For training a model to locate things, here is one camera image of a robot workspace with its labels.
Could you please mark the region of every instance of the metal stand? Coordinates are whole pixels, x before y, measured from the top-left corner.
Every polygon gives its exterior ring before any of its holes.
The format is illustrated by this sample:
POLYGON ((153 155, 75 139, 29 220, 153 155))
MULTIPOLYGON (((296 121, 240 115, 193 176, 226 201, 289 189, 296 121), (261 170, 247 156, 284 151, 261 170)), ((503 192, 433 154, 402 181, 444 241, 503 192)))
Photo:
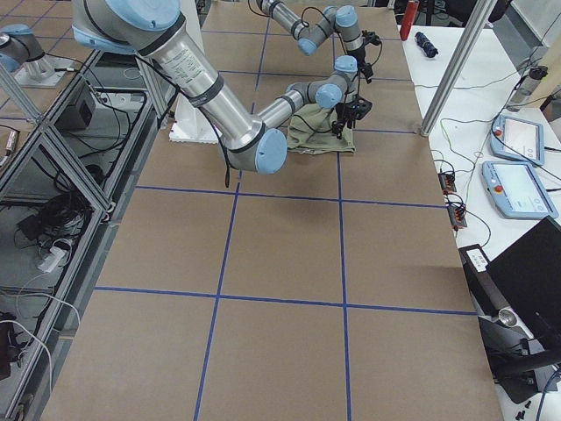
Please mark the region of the metal stand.
POLYGON ((438 116, 440 116, 440 113, 448 100, 448 96, 450 96, 450 93, 454 88, 454 84, 464 68, 465 62, 467 61, 470 52, 473 50, 473 47, 483 30, 483 26, 489 18, 489 15, 491 15, 491 11, 496 3, 497 0, 478 0, 475 4, 473 13, 467 21, 467 25, 458 42, 456 51, 454 51, 454 54, 450 59, 450 63, 444 72, 442 81, 440 81, 440 84, 438 85, 437 93, 432 98, 432 102, 427 109, 423 124, 419 130, 419 133, 422 136, 429 136, 433 127, 437 123, 438 116))

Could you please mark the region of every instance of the red bottle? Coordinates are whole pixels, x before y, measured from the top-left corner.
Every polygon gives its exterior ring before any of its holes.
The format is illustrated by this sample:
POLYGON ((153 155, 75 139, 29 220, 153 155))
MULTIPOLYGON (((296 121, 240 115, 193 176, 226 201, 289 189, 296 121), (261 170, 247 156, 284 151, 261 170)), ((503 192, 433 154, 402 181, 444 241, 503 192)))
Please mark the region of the red bottle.
POLYGON ((409 36, 411 31, 411 26, 417 15, 417 9, 419 8, 419 0, 409 0, 407 3, 407 8, 405 9, 405 16, 401 21, 400 36, 401 40, 404 41, 409 36))

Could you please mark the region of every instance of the metal pole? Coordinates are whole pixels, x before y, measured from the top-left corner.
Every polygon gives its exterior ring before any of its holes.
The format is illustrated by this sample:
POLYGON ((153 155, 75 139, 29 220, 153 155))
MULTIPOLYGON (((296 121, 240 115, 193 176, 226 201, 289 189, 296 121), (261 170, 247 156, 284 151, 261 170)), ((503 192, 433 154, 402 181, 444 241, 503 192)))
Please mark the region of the metal pole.
POLYGON ((2 64, 0 64, 0 87, 29 120, 36 124, 41 123, 41 112, 2 64))
POLYGON ((444 72, 442 81, 437 88, 437 93, 432 98, 432 102, 427 109, 427 113, 424 117, 423 124, 419 133, 422 136, 429 136, 430 131, 437 123, 438 116, 442 112, 446 104, 446 100, 454 84, 459 77, 462 68, 464 68, 465 62, 467 61, 470 52, 473 50, 475 43, 479 38, 479 34, 483 30, 483 26, 491 15, 493 7, 496 5, 497 0, 478 0, 473 9, 470 19, 467 21, 467 25, 462 33, 462 37, 459 39, 456 51, 448 63, 448 67, 444 72))

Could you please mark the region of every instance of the tablet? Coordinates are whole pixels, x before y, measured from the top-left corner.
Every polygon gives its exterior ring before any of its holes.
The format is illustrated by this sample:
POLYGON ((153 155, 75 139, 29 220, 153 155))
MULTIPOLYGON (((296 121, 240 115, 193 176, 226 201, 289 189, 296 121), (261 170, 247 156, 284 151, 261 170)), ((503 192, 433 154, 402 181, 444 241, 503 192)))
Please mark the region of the tablet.
POLYGON ((492 130, 491 149, 495 155, 516 161, 526 161, 525 157, 536 165, 543 165, 542 125, 501 115, 492 130))
POLYGON ((497 209, 506 218, 542 219, 559 213, 529 162, 487 161, 483 178, 497 209))

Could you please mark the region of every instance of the black object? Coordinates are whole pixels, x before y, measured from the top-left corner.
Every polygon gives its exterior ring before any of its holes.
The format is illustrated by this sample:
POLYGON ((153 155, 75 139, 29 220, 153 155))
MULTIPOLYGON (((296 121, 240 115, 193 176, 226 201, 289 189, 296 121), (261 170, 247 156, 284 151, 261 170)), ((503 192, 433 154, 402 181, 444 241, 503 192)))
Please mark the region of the black object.
MULTIPOLYGON (((477 0, 446 0, 446 13, 459 20, 465 26, 472 15, 477 0)), ((512 0, 499 0, 493 7, 489 22, 495 22, 503 17, 512 0)))
POLYGON ((436 57, 438 54, 438 50, 435 46, 432 45, 432 42, 425 36, 424 33, 418 32, 415 34, 415 41, 417 41, 417 45, 423 49, 424 53, 427 54, 427 57, 430 59, 436 57))
POLYGON ((38 239, 39 235, 43 233, 43 226, 36 215, 30 215, 19 221, 18 228, 31 241, 38 239))
POLYGON ((487 272, 545 349, 561 350, 561 226, 542 219, 494 259, 487 272))
POLYGON ((338 103, 335 106, 337 113, 337 120, 331 125, 331 132, 341 139, 343 136, 343 129, 354 128, 356 121, 361 120, 372 109, 372 103, 367 101, 362 96, 357 96, 354 101, 350 103, 338 103))

